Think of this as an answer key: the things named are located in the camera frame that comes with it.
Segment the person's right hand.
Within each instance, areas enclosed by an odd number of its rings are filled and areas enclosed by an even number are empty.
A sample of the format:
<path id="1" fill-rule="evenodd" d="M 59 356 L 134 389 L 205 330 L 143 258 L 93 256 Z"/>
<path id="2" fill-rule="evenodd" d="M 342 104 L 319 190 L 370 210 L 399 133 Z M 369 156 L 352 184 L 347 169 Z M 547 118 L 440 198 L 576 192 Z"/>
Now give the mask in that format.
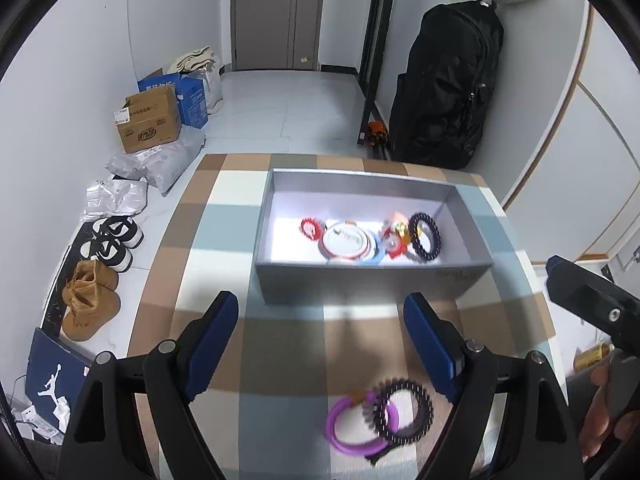
<path id="1" fill-rule="evenodd" d="M 582 461 L 586 462 L 599 452 L 606 437 L 612 432 L 616 439 L 625 441 L 639 425 L 639 412 L 629 412 L 617 422 L 612 421 L 606 405 L 610 364 L 597 367 L 591 373 L 591 381 L 598 387 L 580 430 L 578 443 Z"/>

